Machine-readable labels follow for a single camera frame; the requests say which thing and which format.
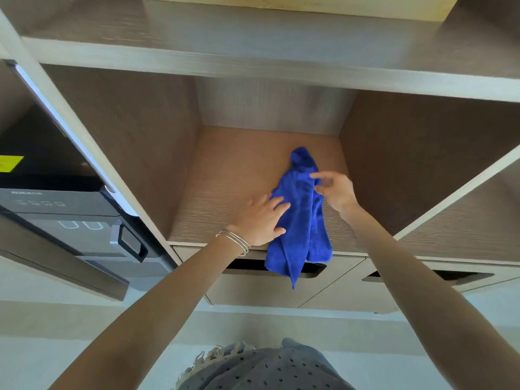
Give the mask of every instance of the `blue cloth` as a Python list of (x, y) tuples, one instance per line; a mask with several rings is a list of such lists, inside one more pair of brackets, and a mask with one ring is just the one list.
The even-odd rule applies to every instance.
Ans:
[(291, 153), (291, 168), (282, 176), (272, 197), (283, 196), (291, 207), (278, 221), (286, 233), (267, 248), (265, 267), (277, 274), (289, 276), (293, 289), (308, 262), (328, 262), (332, 246), (323, 223), (323, 196), (314, 190), (320, 184), (310, 173), (318, 167), (308, 150), (301, 147)]

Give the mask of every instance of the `black appliance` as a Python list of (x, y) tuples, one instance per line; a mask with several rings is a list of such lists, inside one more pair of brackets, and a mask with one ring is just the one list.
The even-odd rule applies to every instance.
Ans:
[(176, 267), (37, 105), (0, 135), (0, 212), (140, 290)]

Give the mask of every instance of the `white fringe trim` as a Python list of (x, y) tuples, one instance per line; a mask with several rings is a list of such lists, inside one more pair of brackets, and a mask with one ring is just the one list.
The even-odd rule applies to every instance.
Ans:
[(175, 390), (178, 390), (180, 385), (182, 385), (186, 380), (191, 378), (194, 374), (210, 366), (211, 364), (221, 362), (225, 359), (225, 357), (236, 356), (238, 354), (251, 352), (256, 349), (254, 345), (248, 345), (246, 342), (237, 342), (231, 353), (224, 356), (224, 350), (226, 348), (227, 346), (217, 345), (207, 353), (206, 357), (204, 357), (204, 351), (202, 351), (195, 358), (195, 361), (193, 362), (193, 367), (186, 368), (184, 373), (179, 377), (175, 385)]

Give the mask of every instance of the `person's right arm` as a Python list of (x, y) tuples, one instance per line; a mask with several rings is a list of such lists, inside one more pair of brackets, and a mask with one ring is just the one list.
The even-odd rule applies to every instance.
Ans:
[(436, 275), (359, 206), (347, 176), (334, 171), (316, 191), (366, 247), (380, 276), (445, 379), (458, 390), (520, 388), (520, 355), (448, 282)]

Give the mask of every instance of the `appliance handle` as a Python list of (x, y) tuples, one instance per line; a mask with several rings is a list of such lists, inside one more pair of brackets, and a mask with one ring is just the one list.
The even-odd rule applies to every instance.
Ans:
[(112, 230), (110, 233), (110, 244), (123, 253), (128, 258), (134, 258), (139, 262), (143, 262), (146, 256), (148, 256), (148, 249), (141, 241), (141, 248), (139, 253), (133, 250), (125, 241), (123, 241), (123, 230), (125, 229), (125, 225), (118, 222), (112, 225)]

